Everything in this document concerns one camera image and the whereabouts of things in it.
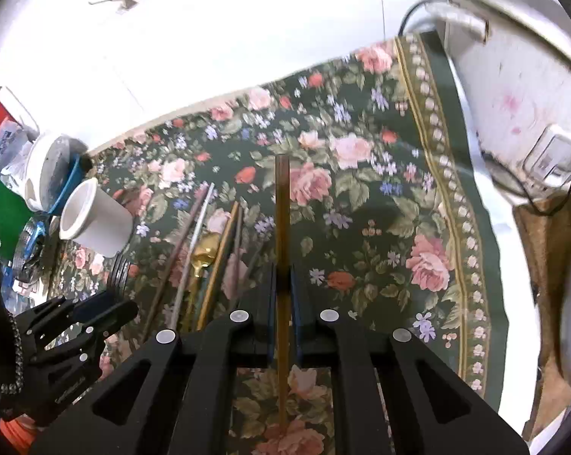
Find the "silver metal chopstick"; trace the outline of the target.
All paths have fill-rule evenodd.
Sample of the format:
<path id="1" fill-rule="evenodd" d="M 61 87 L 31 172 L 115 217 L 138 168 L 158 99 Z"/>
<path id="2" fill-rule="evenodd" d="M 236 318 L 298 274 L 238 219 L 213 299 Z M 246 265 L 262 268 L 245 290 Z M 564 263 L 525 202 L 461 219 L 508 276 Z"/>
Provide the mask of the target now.
<path id="1" fill-rule="evenodd" d="M 169 328 L 173 331 L 177 330 L 177 323 L 178 323 L 178 319 L 180 318 L 180 309 L 181 309 L 181 305 L 183 304 L 183 300 L 184 300 L 185 286 L 186 286 L 188 279 L 189 279 L 189 273 L 190 273 L 190 268 L 191 268 L 194 250 L 196 249 L 196 245 L 198 243 L 200 234 L 201 234 L 202 229 L 203 229 L 205 215 L 206 215 L 210 200 L 212 198 L 213 191 L 214 191 L 214 184 L 211 183 L 207 187 L 205 198 L 203 200 L 201 209 L 199 210 L 198 217 L 196 219 L 193 235 L 191 236 L 189 249 L 188 249 L 188 253 L 187 253 L 187 258 L 185 259 L 185 263 L 183 266 L 183 272 L 181 273 L 181 276 L 180 276 L 180 282 L 178 283 L 178 287 L 177 287 L 177 295 L 175 296 L 175 299 L 174 299 L 172 315 L 171 315 L 170 321 L 169 321 Z"/>

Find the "white ceramic utensil cup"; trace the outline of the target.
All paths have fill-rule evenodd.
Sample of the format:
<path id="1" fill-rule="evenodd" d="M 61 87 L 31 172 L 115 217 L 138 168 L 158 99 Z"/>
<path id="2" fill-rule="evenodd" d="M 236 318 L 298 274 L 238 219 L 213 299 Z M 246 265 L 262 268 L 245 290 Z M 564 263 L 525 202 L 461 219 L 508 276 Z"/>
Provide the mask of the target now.
<path id="1" fill-rule="evenodd" d="M 90 178 L 66 200 L 59 237 L 112 258 L 125 248 L 132 229 L 133 217 L 128 210 L 100 189 L 97 178 Z"/>

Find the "tan wooden chopstick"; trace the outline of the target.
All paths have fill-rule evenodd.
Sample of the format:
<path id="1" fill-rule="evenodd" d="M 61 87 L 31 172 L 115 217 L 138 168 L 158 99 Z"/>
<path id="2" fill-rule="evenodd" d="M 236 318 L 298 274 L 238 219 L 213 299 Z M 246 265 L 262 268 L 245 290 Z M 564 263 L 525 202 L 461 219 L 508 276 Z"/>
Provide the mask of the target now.
<path id="1" fill-rule="evenodd" d="M 239 202 L 235 200 L 232 210 L 230 211 L 231 217 L 226 224 L 221 240 L 219 241 L 219 250 L 217 251 L 216 259 L 212 265 L 212 271 L 206 286 L 205 295 L 203 297 L 196 325 L 197 331 L 202 331 L 212 318 L 213 307 L 216 304 L 219 288 L 221 287 L 223 270 L 229 259 L 229 251 L 234 238 L 239 207 Z"/>

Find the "gold metal spoon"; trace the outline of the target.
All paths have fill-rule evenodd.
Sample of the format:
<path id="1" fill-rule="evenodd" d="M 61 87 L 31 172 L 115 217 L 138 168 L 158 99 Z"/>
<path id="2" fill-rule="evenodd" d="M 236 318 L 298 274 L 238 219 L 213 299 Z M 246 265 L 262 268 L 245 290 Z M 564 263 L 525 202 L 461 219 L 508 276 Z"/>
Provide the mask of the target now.
<path id="1" fill-rule="evenodd" d="M 192 276 L 190 277 L 188 284 L 187 308 L 180 321 L 181 331 L 183 333 L 188 333 L 192 330 L 195 306 L 201 286 L 201 278 L 205 269 L 211 266 L 213 261 L 216 259 L 220 240 L 221 236 L 219 233 L 207 232 L 201 237 L 193 252 L 191 262 Z"/>

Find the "dark brown chopstick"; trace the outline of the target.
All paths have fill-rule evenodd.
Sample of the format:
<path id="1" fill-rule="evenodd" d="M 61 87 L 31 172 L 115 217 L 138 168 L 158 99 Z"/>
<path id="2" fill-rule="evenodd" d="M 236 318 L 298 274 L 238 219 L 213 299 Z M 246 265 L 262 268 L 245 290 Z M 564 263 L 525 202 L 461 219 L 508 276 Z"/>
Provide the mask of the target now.
<path id="1" fill-rule="evenodd" d="M 141 335 L 141 342 L 144 343 L 148 340 L 151 332 L 151 326 L 153 324 L 153 320 L 157 314 L 159 305 L 163 299 L 163 295 L 166 289 L 166 286 L 169 281 L 169 277 L 172 272 L 172 268 L 175 263 L 177 263 L 177 259 L 180 256 L 181 248 L 187 239 L 188 233 L 192 227 L 193 222 L 195 221 L 196 217 L 198 216 L 199 210 L 201 209 L 202 202 L 205 200 L 206 194 L 208 192 L 208 186 L 204 186 L 201 188 L 200 193 L 196 196 L 196 200 L 191 208 L 191 212 L 189 214 L 188 220 L 184 224 L 184 227 L 180 229 L 180 232 L 177 233 L 177 243 L 174 245 L 172 252 L 166 262 L 163 274 L 161 275 L 161 279 L 159 281 L 159 285 L 155 296 L 153 298 L 151 308 L 149 314 L 147 316 L 147 320 L 144 323 L 144 328 L 142 329 Z"/>

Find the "brown wooden chopstick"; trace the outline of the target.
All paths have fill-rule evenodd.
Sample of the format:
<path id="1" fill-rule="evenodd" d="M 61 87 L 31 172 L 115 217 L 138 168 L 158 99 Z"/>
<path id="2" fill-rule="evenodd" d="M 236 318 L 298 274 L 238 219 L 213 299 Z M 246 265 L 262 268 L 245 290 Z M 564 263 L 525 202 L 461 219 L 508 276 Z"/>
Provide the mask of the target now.
<path id="1" fill-rule="evenodd" d="M 279 427 L 287 430 L 289 321 L 291 320 L 291 244 L 289 243 L 289 158 L 275 157 L 276 345 Z"/>

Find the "green box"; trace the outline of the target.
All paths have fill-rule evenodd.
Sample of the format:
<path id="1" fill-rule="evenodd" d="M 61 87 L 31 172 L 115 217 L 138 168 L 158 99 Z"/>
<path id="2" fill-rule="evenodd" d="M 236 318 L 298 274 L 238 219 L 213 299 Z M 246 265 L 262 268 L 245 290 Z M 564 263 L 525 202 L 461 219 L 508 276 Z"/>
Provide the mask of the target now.
<path id="1" fill-rule="evenodd" d="M 13 258 L 19 236 L 32 214 L 23 198 L 7 188 L 0 179 L 1 258 Z"/>

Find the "blue bowl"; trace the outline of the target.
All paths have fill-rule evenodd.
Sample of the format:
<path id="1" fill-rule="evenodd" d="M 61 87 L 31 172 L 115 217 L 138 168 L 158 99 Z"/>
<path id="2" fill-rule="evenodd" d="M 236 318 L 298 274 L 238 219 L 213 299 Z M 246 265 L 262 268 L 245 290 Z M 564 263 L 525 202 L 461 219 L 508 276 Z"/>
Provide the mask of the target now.
<path id="1" fill-rule="evenodd" d="M 92 168 L 91 158 L 87 154 L 75 154 L 69 165 L 66 180 L 61 186 L 60 192 L 49 210 L 51 216 L 60 216 L 67 200 L 73 191 L 83 182 L 85 175 Z"/>

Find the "floral dark green mat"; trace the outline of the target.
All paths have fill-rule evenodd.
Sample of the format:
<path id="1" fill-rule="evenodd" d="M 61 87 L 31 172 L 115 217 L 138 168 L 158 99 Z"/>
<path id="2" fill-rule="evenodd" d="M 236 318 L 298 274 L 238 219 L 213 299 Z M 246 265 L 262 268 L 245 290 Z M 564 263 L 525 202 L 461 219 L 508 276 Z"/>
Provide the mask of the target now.
<path id="1" fill-rule="evenodd" d="M 102 154 L 84 181 L 97 178 L 133 217 L 138 273 L 129 298 L 139 312 L 128 358 L 151 339 L 201 332 L 214 261 L 201 278 L 192 330 L 180 325 L 191 268 L 177 330 L 169 328 L 197 216 L 141 342 L 177 233 L 204 186 L 213 183 L 214 191 L 199 240 L 207 232 L 222 237 L 234 201 L 240 204 L 207 326 L 237 308 L 268 264 L 275 288 L 279 154 L 289 158 L 289 276 L 301 278 L 316 306 L 370 331 L 409 330 L 498 414 L 506 335 L 491 320 L 503 312 L 499 252 L 474 184 L 453 76 L 433 33 L 263 85 Z M 287 430 L 280 432 L 276 294 L 274 311 L 272 362 L 237 371 L 223 454 L 337 454 L 332 376 L 297 360 L 293 294 Z"/>

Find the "brown wooden board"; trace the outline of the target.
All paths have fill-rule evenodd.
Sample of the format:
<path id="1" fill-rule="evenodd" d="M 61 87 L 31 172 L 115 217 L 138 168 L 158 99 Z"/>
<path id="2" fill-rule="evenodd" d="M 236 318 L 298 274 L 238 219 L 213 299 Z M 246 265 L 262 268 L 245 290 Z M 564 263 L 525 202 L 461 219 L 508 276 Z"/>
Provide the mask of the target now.
<path id="1" fill-rule="evenodd" d="M 551 217 L 541 217 L 528 206 L 513 209 L 528 262 L 531 289 L 540 321 L 538 380 L 530 420 L 523 437 L 536 438 L 571 405 L 571 386 L 560 361 L 560 318 L 567 271 L 571 265 L 571 197 Z"/>

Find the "white rice cooker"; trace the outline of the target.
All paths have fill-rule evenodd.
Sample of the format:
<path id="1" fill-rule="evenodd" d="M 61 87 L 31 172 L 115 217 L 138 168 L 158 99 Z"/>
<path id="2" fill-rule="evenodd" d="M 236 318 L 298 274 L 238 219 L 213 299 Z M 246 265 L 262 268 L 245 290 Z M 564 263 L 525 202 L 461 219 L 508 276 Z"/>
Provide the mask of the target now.
<path id="1" fill-rule="evenodd" d="M 571 19 L 558 0 L 450 0 L 444 42 L 493 176 L 548 197 L 571 181 Z"/>

